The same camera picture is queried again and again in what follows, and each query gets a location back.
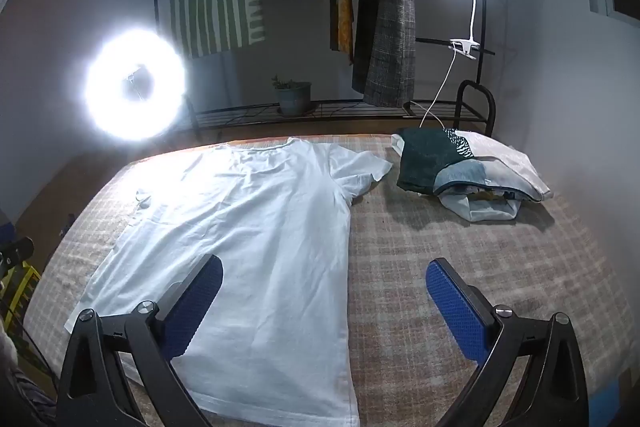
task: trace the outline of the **folded clothes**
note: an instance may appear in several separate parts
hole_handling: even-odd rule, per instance
[[[513,219],[522,200],[552,197],[526,154],[478,133],[408,128],[392,146],[399,187],[438,196],[468,221]]]

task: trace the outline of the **t-shirt sleeve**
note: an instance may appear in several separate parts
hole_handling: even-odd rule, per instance
[[[337,144],[326,146],[329,174],[348,200],[364,194],[372,182],[379,182],[392,166],[368,151],[353,152]]]

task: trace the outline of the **plant pot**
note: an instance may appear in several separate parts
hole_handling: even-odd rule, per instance
[[[286,116],[301,116],[311,106],[311,82],[296,82],[289,89],[276,89],[280,111]]]

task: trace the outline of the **bed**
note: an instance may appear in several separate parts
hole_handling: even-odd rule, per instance
[[[523,204],[511,222],[468,223],[436,198],[396,187],[399,157],[390,136],[307,139],[369,150],[394,165],[351,209],[350,358],[363,426],[435,425],[474,370],[427,295],[424,272],[436,257],[445,257],[490,302],[511,305],[520,316],[548,319],[555,311],[566,312],[578,337],[590,394],[636,363],[633,320],[620,284],[562,196]],[[272,145],[284,140],[258,141]],[[140,176],[161,172],[170,155],[192,151],[123,168],[52,256],[24,325],[58,374],[69,338],[63,325],[134,211]],[[519,359],[487,425],[500,423],[525,362]],[[161,425],[142,388],[132,387],[149,425]]]

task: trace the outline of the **hanging clothes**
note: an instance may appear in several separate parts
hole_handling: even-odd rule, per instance
[[[352,87],[378,107],[414,96],[415,1],[359,0]]]

